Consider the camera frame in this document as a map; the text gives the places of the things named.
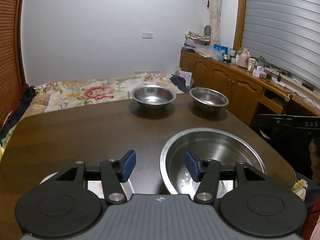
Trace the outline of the right hand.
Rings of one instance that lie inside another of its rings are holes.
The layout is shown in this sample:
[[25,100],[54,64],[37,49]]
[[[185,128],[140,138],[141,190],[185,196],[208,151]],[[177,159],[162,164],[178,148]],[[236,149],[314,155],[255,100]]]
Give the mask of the right hand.
[[319,154],[317,153],[317,146],[315,140],[313,139],[309,145],[310,159],[311,159],[311,169],[313,172],[319,170]]

